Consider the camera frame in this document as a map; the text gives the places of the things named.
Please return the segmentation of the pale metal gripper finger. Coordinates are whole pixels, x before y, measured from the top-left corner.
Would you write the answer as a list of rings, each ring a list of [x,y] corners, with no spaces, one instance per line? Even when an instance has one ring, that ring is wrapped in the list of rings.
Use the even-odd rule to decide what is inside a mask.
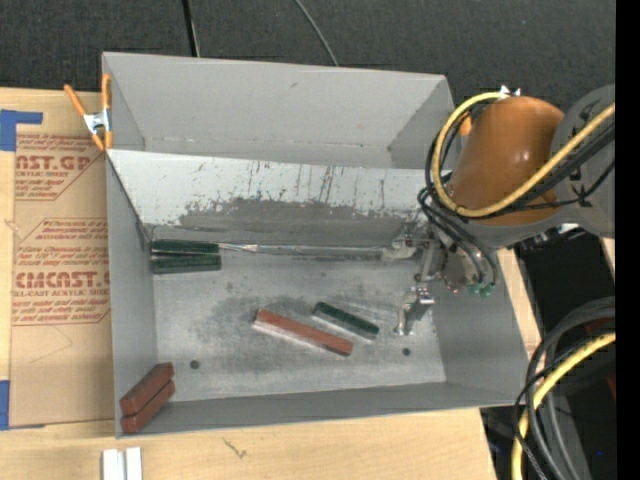
[[[407,289],[401,298],[396,333],[400,336],[411,335],[415,322],[420,321],[433,304],[434,298],[426,287]]]
[[[382,250],[383,261],[404,261],[416,258],[424,249],[424,238],[395,239],[388,247]]]

